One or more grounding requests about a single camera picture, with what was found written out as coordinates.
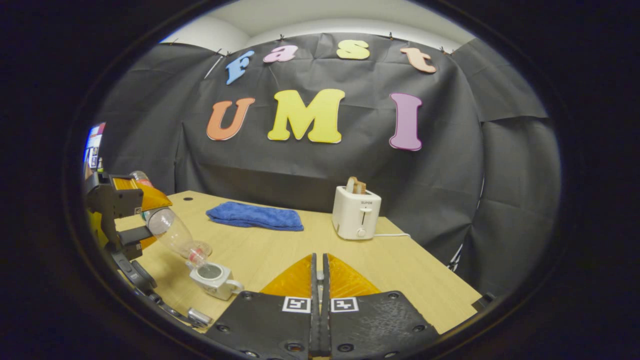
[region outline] letter m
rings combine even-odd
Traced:
[[[338,132],[338,106],[344,98],[344,91],[324,89],[317,93],[309,106],[305,107],[300,94],[296,90],[284,90],[273,96],[278,101],[276,119],[273,129],[267,134],[270,140],[287,140],[287,120],[296,139],[302,139],[307,129],[314,122],[309,132],[309,140],[313,142],[339,143],[342,135]]]

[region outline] blue towel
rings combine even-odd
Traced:
[[[300,216],[293,210],[262,208],[228,201],[207,210],[214,222],[239,227],[260,226],[272,230],[302,231]]]

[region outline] clear plastic bottle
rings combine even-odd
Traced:
[[[137,182],[151,186],[147,175],[142,171],[134,171],[131,175]],[[170,208],[145,211],[142,217],[147,221],[147,228],[169,249],[188,259],[195,267],[207,262],[210,248],[207,244],[194,241],[189,229]]]

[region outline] black fabric curtain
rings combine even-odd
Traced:
[[[339,58],[337,44],[349,39],[367,42],[371,55]],[[283,45],[298,46],[293,60],[262,61]],[[411,66],[400,51],[406,47],[429,54],[437,71]],[[246,72],[227,85],[225,67],[249,50],[255,54]],[[293,134],[286,141],[267,138],[277,92],[297,90],[308,106],[328,88],[345,92],[340,143]],[[391,93],[422,101],[419,151],[389,145],[396,129]],[[238,133],[211,140],[206,128],[213,104],[234,103],[225,127],[235,102],[246,97],[255,102]],[[107,122],[99,154],[105,169],[142,170],[166,193],[195,190],[331,212],[335,187],[357,176],[382,197],[381,216],[443,263],[464,243],[456,272],[496,295],[516,285],[541,256],[560,192],[559,155],[544,107],[517,71],[479,40],[453,55],[351,33],[287,38],[229,57],[161,44],[123,76],[96,122]]]

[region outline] white toaster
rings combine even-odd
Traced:
[[[376,233],[382,198],[366,191],[349,193],[345,186],[335,189],[333,200],[333,228],[345,240],[371,239]]]

